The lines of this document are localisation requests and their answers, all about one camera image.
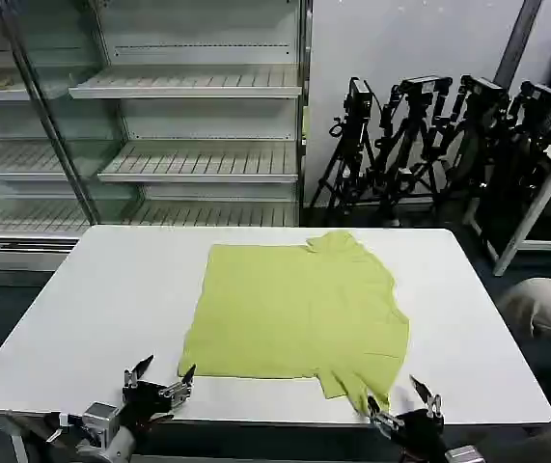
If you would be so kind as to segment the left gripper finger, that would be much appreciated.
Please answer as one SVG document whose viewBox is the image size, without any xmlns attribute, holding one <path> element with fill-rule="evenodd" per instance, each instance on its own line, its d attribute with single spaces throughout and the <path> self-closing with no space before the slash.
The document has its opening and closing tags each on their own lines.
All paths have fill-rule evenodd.
<svg viewBox="0 0 551 463">
<path fill-rule="evenodd" d="M 193 365 L 179 382 L 163 388 L 158 394 L 169 399 L 172 403 L 184 403 L 191 396 L 195 370 L 196 365 Z"/>
<path fill-rule="evenodd" d="M 136 389 L 139 385 L 142 384 L 142 377 L 152 363 L 154 356 L 150 355 L 149 357 L 139 361 L 134 368 L 126 369 L 124 371 L 124 388 L 127 389 Z"/>
</svg>

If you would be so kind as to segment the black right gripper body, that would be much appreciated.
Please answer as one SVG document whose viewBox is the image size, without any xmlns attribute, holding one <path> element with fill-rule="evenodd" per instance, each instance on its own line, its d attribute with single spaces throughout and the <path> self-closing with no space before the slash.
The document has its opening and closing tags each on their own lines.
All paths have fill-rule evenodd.
<svg viewBox="0 0 551 463">
<path fill-rule="evenodd" d="M 447 447 L 442 439 L 444 418 L 427 415 L 427 410 L 415 410 L 398 416 L 400 424 L 391 431 L 391 440 L 408 456 L 422 462 L 447 463 Z"/>
</svg>

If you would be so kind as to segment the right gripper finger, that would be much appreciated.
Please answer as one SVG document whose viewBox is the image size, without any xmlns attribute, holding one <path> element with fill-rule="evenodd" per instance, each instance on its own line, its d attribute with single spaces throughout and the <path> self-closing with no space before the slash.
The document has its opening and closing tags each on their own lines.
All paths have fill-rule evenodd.
<svg viewBox="0 0 551 463">
<path fill-rule="evenodd" d="M 368 396 L 368 411 L 372 423 L 386 426 L 391 431 L 397 431 L 404 427 L 404 422 L 388 412 L 384 412 L 372 395 Z"/>
<path fill-rule="evenodd" d="M 424 409 L 414 410 L 411 415 L 415 417 L 425 415 L 430 420 L 443 420 L 442 396 L 433 394 L 425 383 L 419 381 L 413 375 L 410 375 L 409 378 L 414 390 L 426 406 Z"/>
</svg>

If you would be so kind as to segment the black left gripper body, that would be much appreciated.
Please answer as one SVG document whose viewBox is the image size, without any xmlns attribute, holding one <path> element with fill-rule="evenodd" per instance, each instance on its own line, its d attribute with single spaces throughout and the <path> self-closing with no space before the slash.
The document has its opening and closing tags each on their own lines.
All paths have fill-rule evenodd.
<svg viewBox="0 0 551 463">
<path fill-rule="evenodd" d="M 144 430 L 155 415 L 173 414 L 183 403 L 172 403 L 158 393 L 168 386 L 142 381 L 136 389 L 123 388 L 124 405 L 119 424 L 129 430 Z"/>
</svg>

